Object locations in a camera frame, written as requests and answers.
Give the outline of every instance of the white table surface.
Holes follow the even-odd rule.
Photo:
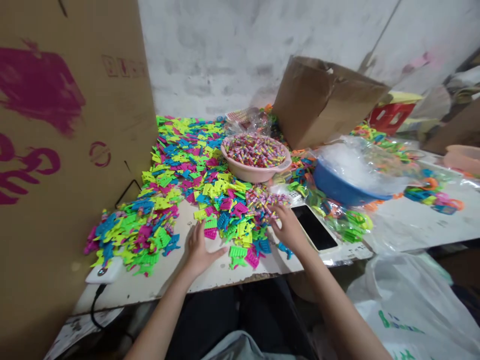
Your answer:
[[[386,201],[379,205],[378,211],[372,215],[374,229],[371,234],[365,235],[364,240],[374,252],[380,253],[389,249],[412,251],[480,238],[480,194],[472,187],[459,183],[449,184],[443,191],[449,194],[450,198],[463,201],[464,210],[446,215],[405,197]],[[95,309],[112,309],[161,297],[170,284],[179,262],[182,261],[185,239],[190,226],[195,224],[193,213],[196,210],[196,207],[186,201],[179,205],[180,216],[176,220],[174,233],[180,234],[181,249],[172,251],[167,257],[161,257],[153,275],[148,278],[142,274],[133,276],[133,271],[127,272],[123,268],[120,277],[113,284],[109,284],[98,298]],[[271,233],[271,227],[269,232],[271,239],[278,242]],[[205,240],[209,251],[218,249],[222,244],[219,236],[215,240]],[[348,261],[355,258],[357,247],[358,244],[342,244],[334,251],[322,254],[321,258],[327,265],[337,261]],[[357,251],[361,252],[362,258],[372,255],[368,250]],[[274,246],[272,254],[262,258],[255,270],[250,266],[239,266],[235,270],[230,270],[229,264],[230,258],[225,254],[193,283],[189,291],[198,292],[233,285],[254,275],[287,274],[303,270],[295,256],[287,260],[286,254]],[[87,285],[75,306],[74,315],[90,311],[97,287],[96,284]]]

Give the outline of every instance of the dark pants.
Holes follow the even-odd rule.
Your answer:
[[[249,333],[263,353],[316,359],[282,277],[189,295],[166,359],[200,359],[235,330]]]

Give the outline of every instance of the concrete wall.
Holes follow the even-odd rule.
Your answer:
[[[212,118],[272,103],[290,55],[336,62],[422,93],[480,47],[477,0],[139,0],[139,6],[155,107],[164,115]],[[429,63],[415,69],[423,56]]]

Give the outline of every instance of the pink plastic basin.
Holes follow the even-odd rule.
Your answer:
[[[443,162],[449,168],[460,169],[473,175],[480,175],[480,147],[450,145]]]
[[[220,149],[223,157],[228,163],[228,169],[233,174],[233,176],[248,183],[263,183],[273,178],[276,173],[281,173],[285,171],[292,164],[289,150],[278,141],[273,141],[277,142],[280,145],[281,149],[283,150],[283,154],[285,155],[285,160],[280,165],[273,167],[254,167],[243,165],[238,161],[235,161],[232,158],[228,157],[223,143],[221,144]]]

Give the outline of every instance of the person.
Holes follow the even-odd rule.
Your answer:
[[[391,359],[308,243],[293,211],[284,206],[271,210],[281,221],[281,227],[270,222],[273,231],[300,260],[337,356]],[[225,248],[207,252],[203,222],[195,226],[187,247],[187,261],[125,359],[317,358],[281,277],[200,292],[184,304],[193,281],[227,252]]]

